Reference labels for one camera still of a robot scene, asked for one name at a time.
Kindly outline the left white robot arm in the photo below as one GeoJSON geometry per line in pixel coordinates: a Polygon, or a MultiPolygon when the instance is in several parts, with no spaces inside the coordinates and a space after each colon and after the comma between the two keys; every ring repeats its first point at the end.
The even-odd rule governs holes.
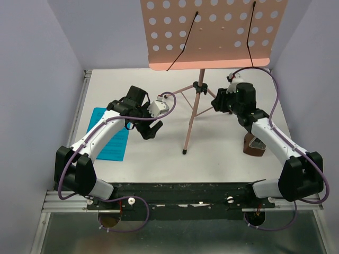
{"type": "Polygon", "coordinates": [[[118,197],[111,184],[97,178],[95,159],[117,133],[128,128],[128,124],[137,129],[143,139],[153,139],[163,125],[156,118],[169,109],[161,95],[151,101],[146,91],[131,86],[126,96],[107,105],[100,120],[84,137],[69,148],[61,146],[57,150],[54,181],[58,188],[99,198],[104,208],[114,208],[118,197]]]}

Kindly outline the pink music stand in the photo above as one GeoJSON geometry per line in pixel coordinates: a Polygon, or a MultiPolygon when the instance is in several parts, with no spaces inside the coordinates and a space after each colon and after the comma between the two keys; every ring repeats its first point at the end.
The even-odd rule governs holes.
{"type": "Polygon", "coordinates": [[[155,71],[267,67],[287,1],[141,1],[155,71]]]}

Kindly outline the blue printed sheet music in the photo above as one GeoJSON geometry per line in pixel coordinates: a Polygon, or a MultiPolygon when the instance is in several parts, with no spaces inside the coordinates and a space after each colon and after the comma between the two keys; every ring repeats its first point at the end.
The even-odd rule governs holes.
{"type": "MultiPolygon", "coordinates": [[[[102,118],[106,108],[95,107],[93,109],[87,132],[95,126],[95,124],[102,118]]],[[[127,141],[129,136],[129,130],[123,127],[101,150],[97,159],[99,160],[111,160],[111,161],[123,161],[126,151],[127,141]]]]}

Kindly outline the brown wooden metronome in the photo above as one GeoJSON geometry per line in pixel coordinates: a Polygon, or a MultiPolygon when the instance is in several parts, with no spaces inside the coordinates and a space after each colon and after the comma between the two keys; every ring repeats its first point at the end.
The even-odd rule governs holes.
{"type": "Polygon", "coordinates": [[[259,138],[251,133],[244,136],[243,153],[249,156],[262,157],[265,151],[266,145],[259,138]]]}

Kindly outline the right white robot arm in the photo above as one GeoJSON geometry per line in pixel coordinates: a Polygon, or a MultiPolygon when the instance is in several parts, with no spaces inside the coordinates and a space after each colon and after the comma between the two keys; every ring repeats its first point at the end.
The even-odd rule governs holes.
{"type": "Polygon", "coordinates": [[[251,190],[244,193],[245,204],[256,207],[267,197],[293,202],[322,192],[322,156],[297,146],[279,131],[269,115],[256,106],[256,90],[252,84],[241,82],[229,87],[230,92],[218,89],[211,102],[214,110],[235,114],[239,124],[265,144],[283,166],[278,179],[253,182],[251,190]]]}

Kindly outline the clear plastic metronome cover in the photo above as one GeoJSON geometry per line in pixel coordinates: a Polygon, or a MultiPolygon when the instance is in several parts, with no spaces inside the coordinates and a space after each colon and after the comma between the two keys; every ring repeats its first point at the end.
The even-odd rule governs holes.
{"type": "Polygon", "coordinates": [[[262,142],[259,138],[254,137],[248,145],[250,148],[253,149],[258,149],[258,150],[265,150],[266,149],[266,145],[264,142],[262,142]]]}

